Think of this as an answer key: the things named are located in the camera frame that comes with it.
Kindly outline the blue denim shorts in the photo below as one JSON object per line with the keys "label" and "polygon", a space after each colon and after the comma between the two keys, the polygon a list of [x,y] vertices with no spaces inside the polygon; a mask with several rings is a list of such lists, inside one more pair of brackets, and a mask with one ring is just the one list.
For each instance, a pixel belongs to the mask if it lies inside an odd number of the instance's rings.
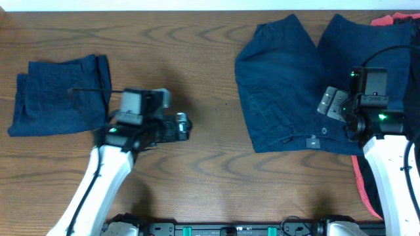
{"label": "blue denim shorts", "polygon": [[295,15],[260,24],[235,63],[241,107],[257,153],[318,149],[361,155],[343,122],[317,112],[326,88],[350,90],[363,64],[385,68],[390,109],[403,108],[411,24],[367,26],[335,15],[314,43]]}

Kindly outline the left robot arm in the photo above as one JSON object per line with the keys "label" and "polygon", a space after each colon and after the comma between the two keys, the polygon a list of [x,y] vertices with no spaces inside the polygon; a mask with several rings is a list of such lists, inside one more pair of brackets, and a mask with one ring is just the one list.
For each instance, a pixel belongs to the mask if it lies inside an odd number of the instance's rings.
{"label": "left robot arm", "polygon": [[171,103],[166,88],[126,88],[119,109],[93,131],[85,175],[65,213],[49,235],[146,235],[138,220],[122,215],[106,222],[116,194],[138,154],[158,143],[188,140],[192,123],[186,113],[165,114]]}

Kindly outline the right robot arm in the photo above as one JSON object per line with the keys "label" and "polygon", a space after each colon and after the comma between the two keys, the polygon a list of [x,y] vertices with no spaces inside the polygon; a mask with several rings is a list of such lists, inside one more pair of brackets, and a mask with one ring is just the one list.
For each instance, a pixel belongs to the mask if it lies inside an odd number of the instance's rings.
{"label": "right robot arm", "polygon": [[351,90],[327,87],[318,112],[345,123],[364,152],[377,186],[386,235],[419,234],[419,173],[404,113],[388,108],[385,68],[355,67]]}

